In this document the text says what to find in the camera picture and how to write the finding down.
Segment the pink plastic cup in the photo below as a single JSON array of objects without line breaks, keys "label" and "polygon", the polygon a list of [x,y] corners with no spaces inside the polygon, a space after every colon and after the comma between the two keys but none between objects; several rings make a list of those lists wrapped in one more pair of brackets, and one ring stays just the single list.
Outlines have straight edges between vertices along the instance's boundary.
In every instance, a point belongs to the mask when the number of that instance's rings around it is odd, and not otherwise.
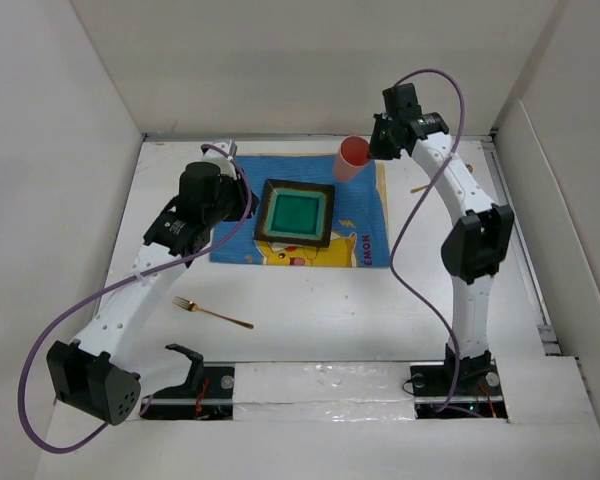
[{"label": "pink plastic cup", "polygon": [[369,142],[358,136],[346,137],[334,157],[333,177],[337,182],[351,181],[371,161]]}]

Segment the green square ceramic plate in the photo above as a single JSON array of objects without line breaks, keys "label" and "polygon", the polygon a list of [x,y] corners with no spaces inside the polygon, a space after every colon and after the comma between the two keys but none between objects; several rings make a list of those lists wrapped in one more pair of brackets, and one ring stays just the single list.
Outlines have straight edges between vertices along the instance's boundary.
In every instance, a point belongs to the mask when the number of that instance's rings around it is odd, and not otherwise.
[{"label": "green square ceramic plate", "polygon": [[334,185],[266,179],[253,238],[269,243],[328,247]]}]

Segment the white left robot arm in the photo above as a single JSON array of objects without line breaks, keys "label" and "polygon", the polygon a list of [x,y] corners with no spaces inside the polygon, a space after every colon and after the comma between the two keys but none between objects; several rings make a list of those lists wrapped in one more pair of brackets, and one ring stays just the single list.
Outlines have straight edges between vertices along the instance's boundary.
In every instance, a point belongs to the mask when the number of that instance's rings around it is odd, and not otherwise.
[{"label": "white left robot arm", "polygon": [[126,420],[141,398],[141,374],[130,362],[140,331],[170,286],[189,268],[223,221],[253,211],[235,166],[226,160],[188,164],[179,191],[143,236],[129,284],[115,289],[70,343],[46,355],[59,401],[108,425]]}]

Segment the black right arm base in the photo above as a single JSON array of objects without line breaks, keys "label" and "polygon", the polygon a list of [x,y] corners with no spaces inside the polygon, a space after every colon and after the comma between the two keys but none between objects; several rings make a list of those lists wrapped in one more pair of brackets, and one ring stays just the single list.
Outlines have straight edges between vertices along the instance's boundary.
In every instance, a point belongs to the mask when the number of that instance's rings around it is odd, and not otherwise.
[{"label": "black right arm base", "polygon": [[446,346],[441,362],[411,364],[402,390],[414,400],[417,419],[507,419],[497,365],[487,350],[459,360]]}]

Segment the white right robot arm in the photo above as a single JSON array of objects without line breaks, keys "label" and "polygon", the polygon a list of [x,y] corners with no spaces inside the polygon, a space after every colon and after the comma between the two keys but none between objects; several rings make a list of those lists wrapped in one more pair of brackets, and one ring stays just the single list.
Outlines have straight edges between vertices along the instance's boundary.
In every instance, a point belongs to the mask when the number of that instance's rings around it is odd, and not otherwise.
[{"label": "white right robot arm", "polygon": [[479,186],[457,154],[442,117],[423,113],[413,84],[392,86],[384,90],[383,98],[385,110],[374,117],[371,157],[392,160],[407,153],[429,176],[452,223],[441,246],[453,288],[445,359],[412,367],[414,393],[470,395],[493,370],[487,340],[489,296],[507,254],[514,213]]}]

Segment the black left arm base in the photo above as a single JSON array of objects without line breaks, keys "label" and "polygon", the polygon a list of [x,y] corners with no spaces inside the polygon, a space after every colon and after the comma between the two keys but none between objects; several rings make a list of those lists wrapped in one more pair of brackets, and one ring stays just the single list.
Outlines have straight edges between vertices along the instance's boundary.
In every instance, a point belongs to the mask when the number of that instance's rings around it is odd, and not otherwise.
[{"label": "black left arm base", "polygon": [[186,359],[149,373],[138,416],[144,420],[224,421],[233,419],[236,365],[207,363],[199,352],[171,343],[167,351]]}]

